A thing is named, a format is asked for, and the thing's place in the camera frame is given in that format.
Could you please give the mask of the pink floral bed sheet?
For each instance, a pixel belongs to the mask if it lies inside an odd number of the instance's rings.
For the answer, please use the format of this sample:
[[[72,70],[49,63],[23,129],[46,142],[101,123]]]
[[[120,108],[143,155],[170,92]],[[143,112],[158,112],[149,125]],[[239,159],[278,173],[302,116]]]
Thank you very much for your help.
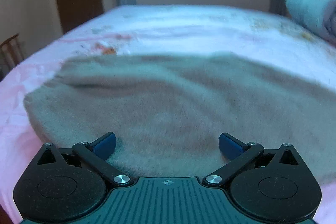
[[[77,55],[230,52],[335,89],[335,48],[284,16],[220,6],[123,6],[33,54],[1,82],[1,207],[14,223],[20,175],[41,147],[24,96]]]

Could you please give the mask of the grey pants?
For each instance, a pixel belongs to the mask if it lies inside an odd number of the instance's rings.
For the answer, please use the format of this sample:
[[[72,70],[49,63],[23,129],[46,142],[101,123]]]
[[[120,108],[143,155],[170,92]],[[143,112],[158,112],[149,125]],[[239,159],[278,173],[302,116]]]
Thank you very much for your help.
[[[224,164],[227,132],[291,143],[319,182],[335,179],[335,92],[235,55],[69,59],[24,106],[58,147],[114,132],[108,162],[131,176],[203,177]]]

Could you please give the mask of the rolled grey blue quilt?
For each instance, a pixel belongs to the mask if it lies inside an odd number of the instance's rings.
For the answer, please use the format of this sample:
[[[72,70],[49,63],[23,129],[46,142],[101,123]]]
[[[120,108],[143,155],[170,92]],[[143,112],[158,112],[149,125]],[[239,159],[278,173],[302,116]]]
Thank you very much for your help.
[[[335,45],[335,0],[285,0],[285,4],[293,20]]]

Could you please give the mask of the wooden chair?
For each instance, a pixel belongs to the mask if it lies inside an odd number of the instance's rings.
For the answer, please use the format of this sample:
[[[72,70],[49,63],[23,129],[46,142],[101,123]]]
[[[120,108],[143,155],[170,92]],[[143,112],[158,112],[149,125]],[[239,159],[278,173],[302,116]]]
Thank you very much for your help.
[[[1,71],[7,75],[25,59],[19,33],[1,42]]]

